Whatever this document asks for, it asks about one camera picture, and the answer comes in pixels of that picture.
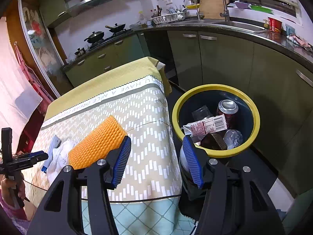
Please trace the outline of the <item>person left hand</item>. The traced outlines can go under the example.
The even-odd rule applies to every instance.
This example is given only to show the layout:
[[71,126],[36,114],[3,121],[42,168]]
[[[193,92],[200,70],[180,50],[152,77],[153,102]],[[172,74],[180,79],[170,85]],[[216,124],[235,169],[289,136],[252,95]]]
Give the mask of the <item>person left hand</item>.
[[18,171],[14,174],[14,179],[6,178],[1,174],[1,195],[3,200],[15,209],[20,209],[18,199],[22,202],[25,196],[25,184],[23,182],[23,174]]

